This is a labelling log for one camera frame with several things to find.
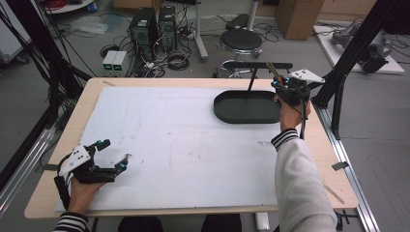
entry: stool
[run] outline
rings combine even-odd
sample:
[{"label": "stool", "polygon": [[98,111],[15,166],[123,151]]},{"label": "stool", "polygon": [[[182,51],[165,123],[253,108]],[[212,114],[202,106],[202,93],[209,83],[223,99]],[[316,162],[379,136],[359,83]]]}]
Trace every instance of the stool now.
[{"label": "stool", "polygon": [[[231,61],[240,61],[241,54],[255,54],[255,57],[259,55],[258,51],[262,45],[262,39],[254,32],[244,30],[244,29],[231,29],[225,31],[220,35],[220,46],[223,49],[235,53],[235,60],[228,60],[223,62],[214,73],[214,77],[219,77],[219,70],[226,70],[223,64]],[[232,70],[230,77],[241,77],[240,73],[251,73],[248,71],[238,71],[237,69]]]}]

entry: cuff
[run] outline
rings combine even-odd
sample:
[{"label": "cuff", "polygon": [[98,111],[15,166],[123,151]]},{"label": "cuff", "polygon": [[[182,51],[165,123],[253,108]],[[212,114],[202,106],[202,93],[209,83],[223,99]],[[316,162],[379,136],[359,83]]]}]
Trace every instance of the cuff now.
[{"label": "cuff", "polygon": [[274,147],[277,149],[277,152],[280,149],[280,146],[284,144],[285,142],[298,138],[299,134],[298,131],[295,129],[286,129],[282,131],[278,136],[272,139],[271,143],[274,145]]},{"label": "cuff", "polygon": [[84,215],[66,212],[60,216],[54,231],[84,231],[88,218]]}]

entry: cardboard box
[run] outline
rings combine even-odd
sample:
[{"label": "cardboard box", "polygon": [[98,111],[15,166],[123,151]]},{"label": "cardboard box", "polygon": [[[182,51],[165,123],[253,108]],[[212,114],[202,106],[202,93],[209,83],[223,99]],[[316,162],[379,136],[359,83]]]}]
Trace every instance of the cardboard box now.
[{"label": "cardboard box", "polygon": [[288,40],[307,40],[325,0],[280,0],[276,20]]},{"label": "cardboard box", "polygon": [[156,12],[162,5],[162,0],[113,0],[112,5],[116,9],[137,9],[140,7],[154,8]]},{"label": "cardboard box", "polygon": [[257,16],[274,16],[277,10],[277,5],[265,4],[263,0],[259,0],[256,15]]},{"label": "cardboard box", "polygon": [[325,0],[318,18],[353,21],[366,17],[376,0]]}]

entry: white sleeve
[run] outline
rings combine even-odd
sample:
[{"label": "white sleeve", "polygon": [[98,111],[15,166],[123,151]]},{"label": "white sleeve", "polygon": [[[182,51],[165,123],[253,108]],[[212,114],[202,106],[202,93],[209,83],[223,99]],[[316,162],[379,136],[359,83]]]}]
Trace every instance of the white sleeve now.
[{"label": "white sleeve", "polygon": [[336,214],[306,142],[296,130],[284,130],[272,143],[278,151],[275,188],[280,232],[336,231]]}]

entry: person's right hand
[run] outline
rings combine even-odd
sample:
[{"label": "person's right hand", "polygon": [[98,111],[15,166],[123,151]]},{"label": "person's right hand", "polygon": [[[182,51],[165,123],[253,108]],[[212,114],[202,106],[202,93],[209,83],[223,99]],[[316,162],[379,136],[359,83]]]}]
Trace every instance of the person's right hand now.
[{"label": "person's right hand", "polygon": [[[278,95],[275,95],[274,101],[280,101],[280,131],[286,129],[295,129],[302,122],[302,106],[290,106]],[[307,102],[306,117],[310,114],[310,101]]]},{"label": "person's right hand", "polygon": [[67,211],[84,215],[88,211],[94,195],[105,183],[94,183],[91,185],[81,184],[76,177],[72,177],[71,182],[72,195]]}]

